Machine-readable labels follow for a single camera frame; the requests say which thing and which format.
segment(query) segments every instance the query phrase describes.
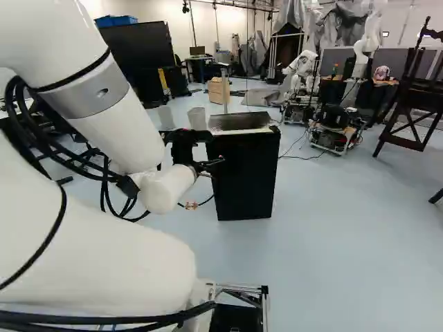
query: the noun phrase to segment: gray partition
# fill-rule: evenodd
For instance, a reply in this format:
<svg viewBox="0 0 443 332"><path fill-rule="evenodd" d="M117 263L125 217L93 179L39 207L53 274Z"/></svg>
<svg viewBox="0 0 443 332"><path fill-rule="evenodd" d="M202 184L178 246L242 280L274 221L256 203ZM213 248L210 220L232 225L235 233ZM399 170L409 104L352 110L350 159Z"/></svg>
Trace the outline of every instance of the gray partition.
<svg viewBox="0 0 443 332"><path fill-rule="evenodd" d="M353 56L354 49L351 46L325 48L320 65L320 76L331 75L335 64L338 64L337 75L342 75L346 60Z"/></svg>
<svg viewBox="0 0 443 332"><path fill-rule="evenodd" d="M422 61L415 76L416 78L426 79L436 54L437 50L424 51ZM400 79L404 72L407 57L407 48L380 48L374 55L372 74L374 74L377 67L388 66L390 68L390 75Z"/></svg>
<svg viewBox="0 0 443 332"><path fill-rule="evenodd" d="M377 67L388 66L390 75L399 79L403 75L407 56L407 48L379 48L374 54L372 74Z"/></svg>
<svg viewBox="0 0 443 332"><path fill-rule="evenodd" d="M417 78L426 79L428 72L431 70L432 63L434 62L437 50L426 49L424 51L420 67L417 71ZM354 50L352 47L334 47L325 48L323 51L323 57L320 66L320 76L328 76L332 74L332 69L335 64L338 64L337 75L343 74L345 68L346 59L354 56ZM406 58L408 57L407 48L380 48L374 54L374 61L372 63L372 74L379 66L388 66L390 68L390 75L400 79L404 72L406 64ZM440 55L440 61L443 60L443 53ZM443 80L443 71L440 73L439 80Z"/></svg>

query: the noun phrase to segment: black pedestal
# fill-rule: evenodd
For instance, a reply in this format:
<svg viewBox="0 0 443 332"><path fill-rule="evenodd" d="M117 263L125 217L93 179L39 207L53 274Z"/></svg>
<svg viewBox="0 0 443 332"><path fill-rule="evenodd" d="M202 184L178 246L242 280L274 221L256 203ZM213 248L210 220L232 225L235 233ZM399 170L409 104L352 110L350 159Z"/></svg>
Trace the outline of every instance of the black pedestal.
<svg viewBox="0 0 443 332"><path fill-rule="evenodd" d="M213 189L220 221L271 218L280 131L215 136L206 144L208 160L226 161L214 172Z"/></svg>

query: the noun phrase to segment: power cord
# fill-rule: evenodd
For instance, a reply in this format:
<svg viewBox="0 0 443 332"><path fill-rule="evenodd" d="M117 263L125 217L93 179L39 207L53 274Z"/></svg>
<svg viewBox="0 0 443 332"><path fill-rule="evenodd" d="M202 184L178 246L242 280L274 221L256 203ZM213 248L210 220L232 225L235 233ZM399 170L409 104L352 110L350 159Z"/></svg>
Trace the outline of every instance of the power cord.
<svg viewBox="0 0 443 332"><path fill-rule="evenodd" d="M174 324L182 325L186 320L202 315L216 307L214 301L208 301L191 309L169 315L136 316L136 317L73 317L57 315L40 315L32 313L15 313L0 311L0 328L19 332L90 332L84 329L66 329L50 325L120 325L149 324L130 329L125 332L153 331Z"/></svg>
<svg viewBox="0 0 443 332"><path fill-rule="evenodd" d="M278 159L281 159L281 158L292 158L292 159L301 159L301 160L319 159L326 152L327 151L325 150L321 154L319 154L318 156L312 156L312 157L309 157L309 158L303 158L303 157L297 157L297 156L281 156L281 157L278 157Z"/></svg>
<svg viewBox="0 0 443 332"><path fill-rule="evenodd" d="M299 142L303 137L305 137L306 133L308 131L308 128L306 128L306 130L303 132L303 134L301 135L301 137L299 137L294 143L292 143L292 145L288 148L288 150L286 150L285 152L283 152L283 154L281 156L278 157L278 159L283 158L284 156L286 156L288 154L289 151L292 150L292 147Z"/></svg>

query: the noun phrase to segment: yellow object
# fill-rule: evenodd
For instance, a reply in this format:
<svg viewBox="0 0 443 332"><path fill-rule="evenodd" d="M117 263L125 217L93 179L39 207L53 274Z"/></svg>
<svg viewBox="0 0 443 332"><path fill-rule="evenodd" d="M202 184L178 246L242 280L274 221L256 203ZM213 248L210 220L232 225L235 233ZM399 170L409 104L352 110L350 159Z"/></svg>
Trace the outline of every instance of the yellow object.
<svg viewBox="0 0 443 332"><path fill-rule="evenodd" d="M161 86L163 87L163 90L167 90L168 83L166 83L165 72L163 71L162 68L159 68L159 77L160 77Z"/></svg>
<svg viewBox="0 0 443 332"><path fill-rule="evenodd" d="M213 77L211 81L208 82L208 95L209 101L215 104L223 104L224 101L229 102L230 100L230 89L229 81L225 80L225 98L223 98L223 79L221 77Z"/></svg>

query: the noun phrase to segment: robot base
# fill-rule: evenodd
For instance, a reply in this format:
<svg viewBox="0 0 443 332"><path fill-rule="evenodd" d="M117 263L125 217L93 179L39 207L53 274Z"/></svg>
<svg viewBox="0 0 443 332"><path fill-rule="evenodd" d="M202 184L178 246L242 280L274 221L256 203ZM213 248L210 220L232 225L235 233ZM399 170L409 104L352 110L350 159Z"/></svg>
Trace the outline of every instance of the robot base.
<svg viewBox="0 0 443 332"><path fill-rule="evenodd" d="M268 286L216 284L200 281L192 295L192 305L215 300L217 307L185 322L174 332L268 332ZM223 294L230 295L247 306L219 303Z"/></svg>

